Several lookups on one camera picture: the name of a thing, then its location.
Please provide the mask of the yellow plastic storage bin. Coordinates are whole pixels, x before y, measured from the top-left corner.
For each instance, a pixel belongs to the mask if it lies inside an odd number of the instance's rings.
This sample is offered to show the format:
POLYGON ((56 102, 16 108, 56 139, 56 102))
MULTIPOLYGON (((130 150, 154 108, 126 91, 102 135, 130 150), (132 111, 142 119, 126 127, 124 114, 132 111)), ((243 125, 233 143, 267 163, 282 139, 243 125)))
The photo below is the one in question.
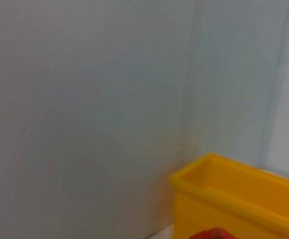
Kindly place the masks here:
POLYGON ((173 239, 222 228, 237 239, 289 239, 289 179, 207 154, 170 177, 173 239))

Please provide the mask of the orange fruit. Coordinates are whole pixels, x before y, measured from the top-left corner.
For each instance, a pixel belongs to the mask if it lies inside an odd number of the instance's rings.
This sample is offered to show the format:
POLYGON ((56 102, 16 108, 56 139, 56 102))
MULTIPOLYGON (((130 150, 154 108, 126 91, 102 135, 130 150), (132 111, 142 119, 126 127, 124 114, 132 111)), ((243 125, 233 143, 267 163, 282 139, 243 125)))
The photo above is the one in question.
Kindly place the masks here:
POLYGON ((211 228, 198 232, 190 236, 188 239, 238 239, 238 238, 223 228, 211 228))

